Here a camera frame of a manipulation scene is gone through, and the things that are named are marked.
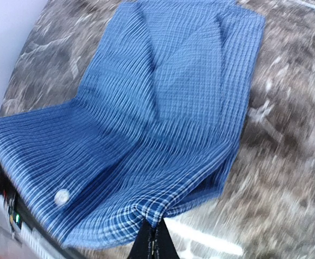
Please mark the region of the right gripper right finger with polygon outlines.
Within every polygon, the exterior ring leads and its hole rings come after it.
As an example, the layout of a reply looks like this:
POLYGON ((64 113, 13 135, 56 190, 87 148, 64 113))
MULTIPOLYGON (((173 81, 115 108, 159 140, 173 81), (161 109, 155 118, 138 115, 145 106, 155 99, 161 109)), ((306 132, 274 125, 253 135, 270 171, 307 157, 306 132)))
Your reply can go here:
POLYGON ((161 220, 155 230, 153 258, 179 259, 164 219, 161 220))

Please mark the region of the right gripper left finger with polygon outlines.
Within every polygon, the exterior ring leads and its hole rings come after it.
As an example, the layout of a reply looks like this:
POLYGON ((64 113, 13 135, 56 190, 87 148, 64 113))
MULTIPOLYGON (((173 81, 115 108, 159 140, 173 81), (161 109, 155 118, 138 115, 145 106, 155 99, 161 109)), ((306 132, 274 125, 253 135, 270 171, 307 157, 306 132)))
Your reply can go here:
POLYGON ((128 255, 128 259, 154 258, 155 230, 148 221, 143 221, 128 255))

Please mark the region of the blue checked long sleeve shirt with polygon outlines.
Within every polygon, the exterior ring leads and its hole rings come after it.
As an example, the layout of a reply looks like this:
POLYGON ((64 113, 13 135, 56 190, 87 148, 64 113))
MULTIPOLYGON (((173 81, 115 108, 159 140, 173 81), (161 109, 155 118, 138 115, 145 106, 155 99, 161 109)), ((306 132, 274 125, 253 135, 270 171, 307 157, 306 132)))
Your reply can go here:
POLYGON ((73 99, 0 118, 0 163, 40 225, 111 248, 220 195, 264 26, 223 1, 121 3, 73 99))

